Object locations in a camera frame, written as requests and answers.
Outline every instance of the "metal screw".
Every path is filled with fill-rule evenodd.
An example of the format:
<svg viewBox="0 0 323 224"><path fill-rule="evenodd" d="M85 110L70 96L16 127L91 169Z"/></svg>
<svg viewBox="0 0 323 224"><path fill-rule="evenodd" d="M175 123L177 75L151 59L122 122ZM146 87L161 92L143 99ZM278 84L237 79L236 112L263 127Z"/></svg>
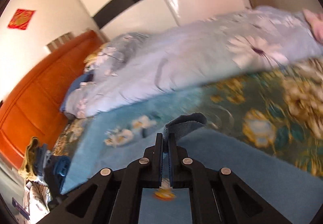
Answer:
<svg viewBox="0 0 323 224"><path fill-rule="evenodd" d="M108 168L101 169L100 173L101 173L102 176L110 175L111 169L108 169Z"/></svg>
<svg viewBox="0 0 323 224"><path fill-rule="evenodd" d="M193 163L193 160L192 160L191 158L187 157L187 158L184 158L184 159L183 159L183 163L184 163L185 165L190 165L190 164L192 164L192 163Z"/></svg>
<svg viewBox="0 0 323 224"><path fill-rule="evenodd" d="M231 169L229 169L227 167L223 167L223 168L221 168L221 173L223 175L230 175L231 174Z"/></svg>
<svg viewBox="0 0 323 224"><path fill-rule="evenodd" d="M146 158L146 157L142 157L142 158L139 160L139 163L140 163L140 164L143 164L143 165L147 164L148 162L149 162L149 159L148 159L148 158Z"/></svg>

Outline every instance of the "light blue duvet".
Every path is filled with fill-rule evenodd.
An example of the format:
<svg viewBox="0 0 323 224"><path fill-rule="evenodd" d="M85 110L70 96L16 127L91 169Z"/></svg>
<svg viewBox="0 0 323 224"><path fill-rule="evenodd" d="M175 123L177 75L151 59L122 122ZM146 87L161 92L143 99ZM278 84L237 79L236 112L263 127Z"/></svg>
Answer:
<svg viewBox="0 0 323 224"><path fill-rule="evenodd" d="M302 13L271 7L215 16L151 36L130 33L102 50L93 82L69 95L66 112L84 118L322 52Z"/></svg>

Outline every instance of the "orange headboard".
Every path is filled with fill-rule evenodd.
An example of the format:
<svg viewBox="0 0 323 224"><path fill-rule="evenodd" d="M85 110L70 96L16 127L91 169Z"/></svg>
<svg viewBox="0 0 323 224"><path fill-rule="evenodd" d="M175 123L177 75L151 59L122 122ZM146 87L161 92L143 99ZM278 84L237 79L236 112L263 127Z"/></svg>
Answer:
<svg viewBox="0 0 323 224"><path fill-rule="evenodd" d="M9 94L0 108L0 153L13 167L21 166L32 136L53 148L67 124L59 106L82 74L84 59L101 44L94 31L72 39L38 63Z"/></svg>

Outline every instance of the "red paper cutting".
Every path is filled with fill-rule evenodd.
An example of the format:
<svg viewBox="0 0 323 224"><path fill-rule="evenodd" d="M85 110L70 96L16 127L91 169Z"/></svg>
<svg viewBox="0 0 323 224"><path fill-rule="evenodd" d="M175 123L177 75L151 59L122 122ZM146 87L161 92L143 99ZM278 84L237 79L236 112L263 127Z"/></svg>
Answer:
<svg viewBox="0 0 323 224"><path fill-rule="evenodd" d="M34 10L17 9L9 22L8 28L26 30L34 13Z"/></svg>

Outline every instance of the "floral duvet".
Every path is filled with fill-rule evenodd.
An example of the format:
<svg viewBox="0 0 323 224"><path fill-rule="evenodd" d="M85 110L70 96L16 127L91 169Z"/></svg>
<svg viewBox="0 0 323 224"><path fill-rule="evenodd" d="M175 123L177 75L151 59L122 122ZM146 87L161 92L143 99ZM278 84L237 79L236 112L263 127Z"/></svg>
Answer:
<svg viewBox="0 0 323 224"><path fill-rule="evenodd" d="M303 13L272 7L220 15L161 34L123 35L99 53L94 80L69 95L66 112L85 118L322 51Z"/></svg>
<svg viewBox="0 0 323 224"><path fill-rule="evenodd" d="M144 149L165 123L193 112L203 113L209 128L323 177L323 58L165 94L95 119L76 119L54 152L72 156L82 139L99 141L96 153L88 154L97 156L96 172L111 163L109 156L123 160L118 156L124 145L142 141ZM88 161L84 150L80 158Z"/></svg>

